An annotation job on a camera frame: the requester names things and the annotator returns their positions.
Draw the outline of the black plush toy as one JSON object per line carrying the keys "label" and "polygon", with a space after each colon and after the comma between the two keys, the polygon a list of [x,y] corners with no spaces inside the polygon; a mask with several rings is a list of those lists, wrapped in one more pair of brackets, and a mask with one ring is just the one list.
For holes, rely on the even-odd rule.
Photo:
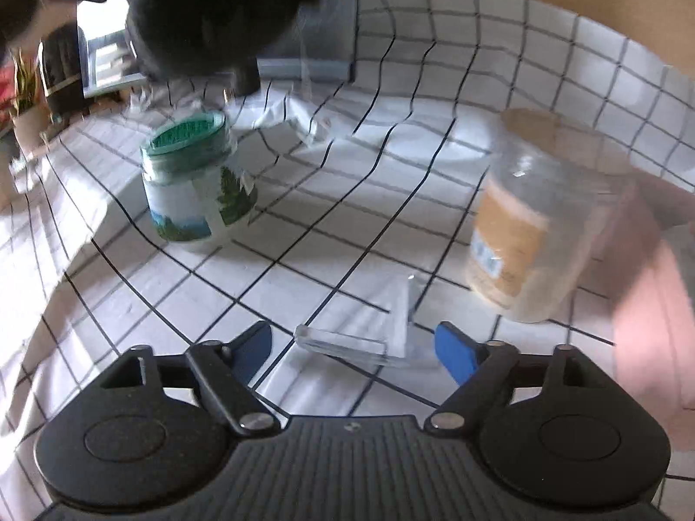
{"label": "black plush toy", "polygon": [[321,0],[127,0],[126,31],[140,71],[166,81],[230,74],[233,91],[260,88],[257,56]]}

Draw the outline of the black cylindrical speaker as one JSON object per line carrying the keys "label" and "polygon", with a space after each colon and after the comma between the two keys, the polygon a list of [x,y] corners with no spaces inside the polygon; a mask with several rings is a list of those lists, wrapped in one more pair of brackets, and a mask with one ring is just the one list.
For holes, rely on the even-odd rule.
{"label": "black cylindrical speaker", "polygon": [[43,93],[54,116],[74,113],[85,102],[80,36],[76,23],[65,23],[40,41],[39,69]]}

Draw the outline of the potted plant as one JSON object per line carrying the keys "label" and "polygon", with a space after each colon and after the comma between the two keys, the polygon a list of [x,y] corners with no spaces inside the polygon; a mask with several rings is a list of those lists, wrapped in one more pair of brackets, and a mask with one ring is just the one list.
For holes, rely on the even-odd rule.
{"label": "potted plant", "polygon": [[43,99],[38,63],[21,49],[10,53],[13,63],[13,93],[8,111],[15,140],[27,159],[36,158],[45,146],[45,133],[51,113]]}

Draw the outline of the clear acrylic stand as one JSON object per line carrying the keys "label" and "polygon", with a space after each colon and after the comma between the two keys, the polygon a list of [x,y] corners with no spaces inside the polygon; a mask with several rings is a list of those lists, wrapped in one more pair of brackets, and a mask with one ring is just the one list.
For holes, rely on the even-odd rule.
{"label": "clear acrylic stand", "polygon": [[391,277],[354,309],[331,309],[324,323],[300,325],[295,341],[313,353],[369,366],[434,368],[434,342],[419,339],[415,314],[427,281]]}

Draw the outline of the white checkered cloth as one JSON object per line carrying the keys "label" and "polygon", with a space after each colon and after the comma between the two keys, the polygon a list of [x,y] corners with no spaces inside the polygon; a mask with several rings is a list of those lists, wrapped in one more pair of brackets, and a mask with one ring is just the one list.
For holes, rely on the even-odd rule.
{"label": "white checkered cloth", "polygon": [[[225,108],[259,198],[232,239],[187,252],[154,229],[141,144],[194,105]],[[33,462],[40,429],[124,350],[175,354],[273,333],[252,387],[280,414],[427,415],[440,368],[378,369],[314,355],[300,325],[376,327],[394,280],[417,277],[415,338],[450,320],[482,340],[548,353],[561,342],[614,370],[594,257],[537,325],[498,315],[464,281],[496,115],[547,109],[603,132],[632,163],[694,186],[694,84],[610,28],[536,0],[359,0],[350,86],[265,83],[226,101],[170,83],[144,111],[107,106],[15,169],[1,212],[1,515],[50,504]]]}

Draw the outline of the clear jar tan lid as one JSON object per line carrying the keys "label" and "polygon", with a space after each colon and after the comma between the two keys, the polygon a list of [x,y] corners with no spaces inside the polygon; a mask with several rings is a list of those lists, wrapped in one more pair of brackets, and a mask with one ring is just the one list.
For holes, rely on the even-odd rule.
{"label": "clear jar tan lid", "polygon": [[509,320],[551,317],[577,285],[632,175],[621,144],[550,112],[507,109],[465,276]]}

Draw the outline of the green lid jar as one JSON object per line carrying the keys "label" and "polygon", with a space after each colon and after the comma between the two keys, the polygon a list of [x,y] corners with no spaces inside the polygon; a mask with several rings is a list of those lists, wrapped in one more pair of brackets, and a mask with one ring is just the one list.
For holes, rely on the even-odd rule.
{"label": "green lid jar", "polygon": [[140,147],[149,216],[159,237],[188,249],[218,245],[248,223],[258,200],[222,112],[198,112]]}

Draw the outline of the pink storage box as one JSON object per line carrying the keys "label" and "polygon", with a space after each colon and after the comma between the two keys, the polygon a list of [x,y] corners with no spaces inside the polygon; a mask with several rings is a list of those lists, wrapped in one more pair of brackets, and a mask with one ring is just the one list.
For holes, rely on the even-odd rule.
{"label": "pink storage box", "polygon": [[694,194],[637,171],[606,248],[616,378],[694,448]]}

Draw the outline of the black flat screen television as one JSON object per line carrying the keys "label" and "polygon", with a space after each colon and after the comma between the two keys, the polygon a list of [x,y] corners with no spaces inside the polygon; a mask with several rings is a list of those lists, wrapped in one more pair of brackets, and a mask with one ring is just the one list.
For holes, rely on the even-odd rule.
{"label": "black flat screen television", "polygon": [[85,96],[144,81],[228,76],[354,80],[357,0],[96,0],[76,7]]}

